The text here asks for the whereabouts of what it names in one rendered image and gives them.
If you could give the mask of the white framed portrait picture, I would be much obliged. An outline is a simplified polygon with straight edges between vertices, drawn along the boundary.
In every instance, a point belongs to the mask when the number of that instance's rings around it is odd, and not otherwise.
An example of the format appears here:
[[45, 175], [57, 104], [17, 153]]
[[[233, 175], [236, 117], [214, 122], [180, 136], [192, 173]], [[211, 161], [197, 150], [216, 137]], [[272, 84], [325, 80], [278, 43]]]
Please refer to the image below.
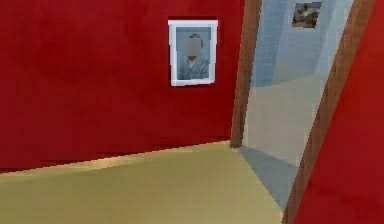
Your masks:
[[215, 82], [217, 20], [169, 20], [171, 85]]

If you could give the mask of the small dark wall picture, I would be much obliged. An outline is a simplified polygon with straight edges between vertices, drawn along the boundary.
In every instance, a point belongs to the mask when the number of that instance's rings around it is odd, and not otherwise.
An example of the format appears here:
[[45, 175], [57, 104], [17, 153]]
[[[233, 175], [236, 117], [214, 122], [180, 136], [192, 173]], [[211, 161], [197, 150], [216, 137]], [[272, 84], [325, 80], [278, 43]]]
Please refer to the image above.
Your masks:
[[292, 26], [314, 29], [317, 24], [321, 5], [321, 2], [297, 3], [292, 18]]

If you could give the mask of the brown wooden door frame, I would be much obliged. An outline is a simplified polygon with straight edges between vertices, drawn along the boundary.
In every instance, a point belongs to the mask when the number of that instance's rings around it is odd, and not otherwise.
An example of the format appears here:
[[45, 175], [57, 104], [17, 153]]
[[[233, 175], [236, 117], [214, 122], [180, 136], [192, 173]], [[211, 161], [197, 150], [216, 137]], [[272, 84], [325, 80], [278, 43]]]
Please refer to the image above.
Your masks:
[[[282, 224], [294, 224], [296, 213], [337, 107], [339, 96], [348, 78], [374, 3], [375, 0], [353, 0], [346, 27], [338, 45], [336, 58], [321, 97], [309, 140], [306, 143], [303, 158], [288, 198], [287, 207], [284, 210]], [[230, 135], [232, 148], [238, 148], [242, 145], [261, 7], [262, 0], [245, 0]]]

